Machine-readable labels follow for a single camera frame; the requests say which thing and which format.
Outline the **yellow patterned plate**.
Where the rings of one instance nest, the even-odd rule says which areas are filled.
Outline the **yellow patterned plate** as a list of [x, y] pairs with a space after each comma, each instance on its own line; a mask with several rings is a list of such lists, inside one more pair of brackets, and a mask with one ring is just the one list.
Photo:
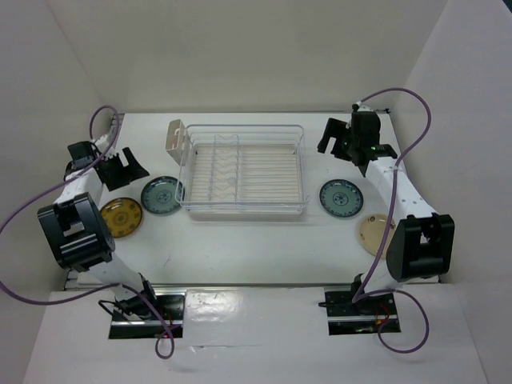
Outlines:
[[132, 235], [143, 220], [142, 206], [132, 198], [115, 198], [106, 203], [100, 214], [113, 238]]

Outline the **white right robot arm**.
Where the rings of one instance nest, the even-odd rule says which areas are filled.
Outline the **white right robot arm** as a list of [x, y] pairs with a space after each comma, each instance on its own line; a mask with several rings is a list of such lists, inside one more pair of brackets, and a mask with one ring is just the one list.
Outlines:
[[144, 186], [175, 177], [171, 214], [144, 213], [141, 225], [115, 242], [116, 255], [153, 286], [311, 286], [369, 276], [350, 295], [368, 314], [374, 290], [395, 288], [391, 261], [369, 255], [358, 226], [370, 214], [418, 224], [434, 237], [447, 222], [416, 191], [398, 165], [402, 152], [388, 114], [377, 116], [379, 156], [361, 171], [333, 156], [330, 122], [349, 114], [127, 114], [116, 142], [148, 175], [105, 191], [140, 200]]

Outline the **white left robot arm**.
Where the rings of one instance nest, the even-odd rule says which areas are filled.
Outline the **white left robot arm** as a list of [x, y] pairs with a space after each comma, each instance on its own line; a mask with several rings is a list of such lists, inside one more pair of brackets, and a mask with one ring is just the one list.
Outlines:
[[102, 149], [104, 145], [92, 142], [68, 147], [71, 160], [63, 190], [53, 204], [38, 210], [38, 220], [61, 268], [110, 284], [121, 318], [152, 319], [159, 300], [151, 284], [115, 253], [116, 239], [142, 224], [142, 206], [132, 198], [116, 198], [98, 207], [104, 189], [120, 189], [149, 173], [130, 148], [106, 156], [100, 154]]

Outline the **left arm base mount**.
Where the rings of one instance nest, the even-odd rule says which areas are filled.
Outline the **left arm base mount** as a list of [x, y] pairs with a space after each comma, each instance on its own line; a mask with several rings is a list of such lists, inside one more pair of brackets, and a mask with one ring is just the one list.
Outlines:
[[[174, 338], [183, 336], [186, 292], [184, 290], [164, 290], [156, 293], [155, 309], [168, 326]], [[110, 317], [108, 338], [112, 340], [153, 339], [164, 331], [158, 317], [142, 304], [142, 317], [123, 312], [114, 300], [99, 300], [98, 305]]]

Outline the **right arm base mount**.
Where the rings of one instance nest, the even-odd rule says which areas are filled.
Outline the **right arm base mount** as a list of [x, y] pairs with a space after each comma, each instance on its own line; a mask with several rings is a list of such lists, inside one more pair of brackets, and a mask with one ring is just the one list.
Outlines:
[[318, 307], [326, 311], [329, 336], [400, 333], [398, 311], [392, 294], [352, 303], [353, 290], [348, 286], [328, 286]]

